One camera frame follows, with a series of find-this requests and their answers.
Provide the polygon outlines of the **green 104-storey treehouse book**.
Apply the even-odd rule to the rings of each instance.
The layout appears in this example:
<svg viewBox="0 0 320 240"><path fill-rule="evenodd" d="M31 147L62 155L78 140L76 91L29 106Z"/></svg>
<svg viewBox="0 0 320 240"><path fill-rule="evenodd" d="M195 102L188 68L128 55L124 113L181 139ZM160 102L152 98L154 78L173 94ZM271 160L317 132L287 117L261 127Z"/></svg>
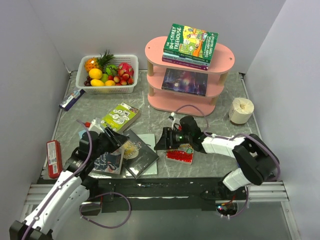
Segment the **green 104-storey treehouse book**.
<svg viewBox="0 0 320 240"><path fill-rule="evenodd" d="M174 23L164 43L167 54L210 63L219 34Z"/></svg>

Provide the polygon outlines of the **purple 117-storey treehouse book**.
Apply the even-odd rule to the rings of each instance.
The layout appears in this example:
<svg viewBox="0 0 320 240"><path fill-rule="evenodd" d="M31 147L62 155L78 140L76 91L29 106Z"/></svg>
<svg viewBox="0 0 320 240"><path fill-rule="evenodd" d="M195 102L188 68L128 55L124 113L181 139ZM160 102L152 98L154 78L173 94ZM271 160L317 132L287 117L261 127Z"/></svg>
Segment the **purple 117-storey treehouse book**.
<svg viewBox="0 0 320 240"><path fill-rule="evenodd" d="M209 68L208 66L205 66L205 65L197 65L197 64L183 62L180 60L169 59L169 58L165 58L165 57L162 58L162 61L167 62L167 63L171 63L171 64L180 65L180 66L190 67L193 69L204 70L204 71L207 71Z"/></svg>

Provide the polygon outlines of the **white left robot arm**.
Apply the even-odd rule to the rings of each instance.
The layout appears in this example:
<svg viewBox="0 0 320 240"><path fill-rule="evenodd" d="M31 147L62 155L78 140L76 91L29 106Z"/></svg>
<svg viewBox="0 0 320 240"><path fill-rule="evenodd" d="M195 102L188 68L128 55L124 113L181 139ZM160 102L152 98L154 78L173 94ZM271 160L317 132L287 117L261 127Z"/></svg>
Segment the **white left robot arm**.
<svg viewBox="0 0 320 240"><path fill-rule="evenodd" d="M102 132L86 130L66 161L62 173L41 203L23 220L9 228L11 240L53 240L73 212L99 195L98 181L89 174L95 160L119 150L128 136L106 127Z"/></svg>

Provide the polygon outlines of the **dark purple book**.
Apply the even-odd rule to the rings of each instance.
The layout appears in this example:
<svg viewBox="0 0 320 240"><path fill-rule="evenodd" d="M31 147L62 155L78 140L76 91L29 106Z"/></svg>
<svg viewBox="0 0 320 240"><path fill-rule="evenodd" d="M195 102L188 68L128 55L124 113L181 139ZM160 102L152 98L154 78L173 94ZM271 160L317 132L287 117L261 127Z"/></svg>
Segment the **dark purple book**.
<svg viewBox="0 0 320 240"><path fill-rule="evenodd" d="M161 89L179 93L205 96L208 74L167 68Z"/></svg>

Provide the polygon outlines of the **light blue 143-storey treehouse book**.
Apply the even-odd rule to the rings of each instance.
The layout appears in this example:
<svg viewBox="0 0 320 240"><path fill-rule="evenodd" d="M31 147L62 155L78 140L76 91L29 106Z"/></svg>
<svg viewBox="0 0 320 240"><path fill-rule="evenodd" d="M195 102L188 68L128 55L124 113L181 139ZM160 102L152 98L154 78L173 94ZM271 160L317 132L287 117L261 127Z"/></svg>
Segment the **light blue 143-storey treehouse book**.
<svg viewBox="0 0 320 240"><path fill-rule="evenodd" d="M205 67L210 66L210 63L208 62L203 62L200 60L195 60L188 57L178 56L178 55L174 55L166 52L162 54L162 57L166 60L172 60L174 62L179 62L179 63L181 62L181 63L187 63L187 64L193 64L193 65L199 65L199 66L205 66Z"/></svg>

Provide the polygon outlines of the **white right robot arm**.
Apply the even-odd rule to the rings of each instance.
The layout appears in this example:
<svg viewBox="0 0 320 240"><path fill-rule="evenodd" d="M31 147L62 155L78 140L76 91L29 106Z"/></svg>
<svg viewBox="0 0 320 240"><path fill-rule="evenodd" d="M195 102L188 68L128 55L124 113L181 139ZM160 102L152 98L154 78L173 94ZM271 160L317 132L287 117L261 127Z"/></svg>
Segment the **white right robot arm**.
<svg viewBox="0 0 320 240"><path fill-rule="evenodd" d="M226 137L208 133L198 127L192 116L181 118L179 125L164 127L154 149L175 150L183 144L189 144L196 152L235 159L238 168L222 177L214 188L220 198L228 200L242 187L260 186L264 182L279 179L279 159L256 134L238 133Z"/></svg>

